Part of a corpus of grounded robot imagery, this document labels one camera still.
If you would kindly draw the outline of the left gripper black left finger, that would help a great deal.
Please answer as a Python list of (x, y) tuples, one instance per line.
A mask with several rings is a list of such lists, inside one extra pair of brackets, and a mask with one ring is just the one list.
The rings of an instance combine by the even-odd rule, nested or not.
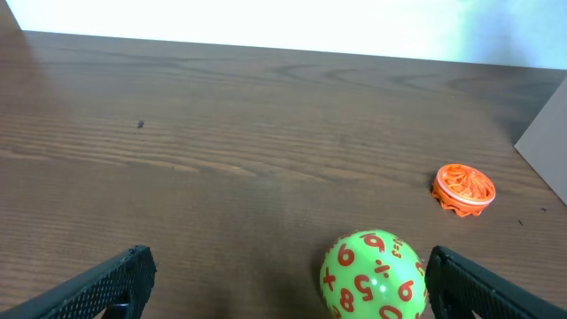
[(1, 313), (2, 319), (140, 319), (157, 273), (151, 249), (136, 245)]

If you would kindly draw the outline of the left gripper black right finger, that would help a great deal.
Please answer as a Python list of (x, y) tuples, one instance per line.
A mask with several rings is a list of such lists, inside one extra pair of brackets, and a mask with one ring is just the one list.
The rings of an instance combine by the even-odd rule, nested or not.
[(426, 288), (436, 319), (566, 319), (566, 311), (437, 245), (431, 251)]

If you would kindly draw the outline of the green ball with red numbers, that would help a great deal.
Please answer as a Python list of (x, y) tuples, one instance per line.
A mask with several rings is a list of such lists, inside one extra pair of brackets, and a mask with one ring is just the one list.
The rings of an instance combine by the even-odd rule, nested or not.
[(325, 252), (320, 291), (335, 319), (416, 319), (428, 301), (425, 270), (402, 238), (358, 230), (339, 237)]

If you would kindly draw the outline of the orange round plastic toy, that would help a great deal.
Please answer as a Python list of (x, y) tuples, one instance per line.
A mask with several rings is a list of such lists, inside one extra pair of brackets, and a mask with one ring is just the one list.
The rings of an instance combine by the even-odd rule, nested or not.
[(460, 217), (480, 216), (494, 201), (496, 189), (481, 171), (464, 164), (441, 167), (432, 183), (431, 195), (445, 210)]

